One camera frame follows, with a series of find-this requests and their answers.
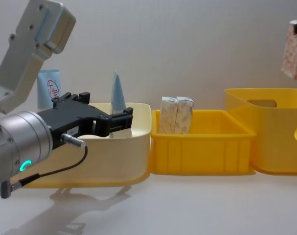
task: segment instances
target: silver cylindrical joint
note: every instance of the silver cylindrical joint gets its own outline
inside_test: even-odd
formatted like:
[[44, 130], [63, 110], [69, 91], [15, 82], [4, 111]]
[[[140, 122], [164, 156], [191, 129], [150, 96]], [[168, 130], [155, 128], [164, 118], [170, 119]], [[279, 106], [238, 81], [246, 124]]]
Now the silver cylindrical joint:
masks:
[[65, 143], [73, 144], [79, 148], [85, 148], [86, 143], [83, 140], [78, 139], [72, 135], [63, 133], [60, 137], [60, 140]]
[[0, 182], [46, 159], [51, 150], [50, 130], [36, 113], [0, 118]]

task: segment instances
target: white table surface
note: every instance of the white table surface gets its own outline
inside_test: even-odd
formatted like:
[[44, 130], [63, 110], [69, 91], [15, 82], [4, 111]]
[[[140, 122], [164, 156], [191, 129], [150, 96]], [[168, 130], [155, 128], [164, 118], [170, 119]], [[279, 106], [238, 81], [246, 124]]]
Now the white table surface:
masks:
[[130, 188], [20, 189], [0, 235], [297, 235], [297, 176], [151, 175]]

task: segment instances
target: white wall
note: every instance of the white wall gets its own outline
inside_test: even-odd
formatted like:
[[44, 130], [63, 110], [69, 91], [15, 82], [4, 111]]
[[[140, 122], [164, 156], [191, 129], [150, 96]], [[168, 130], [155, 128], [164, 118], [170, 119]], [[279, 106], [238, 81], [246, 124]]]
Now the white wall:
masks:
[[[77, 24], [59, 68], [63, 91], [109, 102], [113, 70], [126, 101], [158, 108], [162, 95], [223, 108], [225, 88], [297, 87], [281, 71], [297, 0], [63, 0]], [[27, 0], [0, 0], [0, 63]], [[36, 110], [36, 86], [19, 109]]]

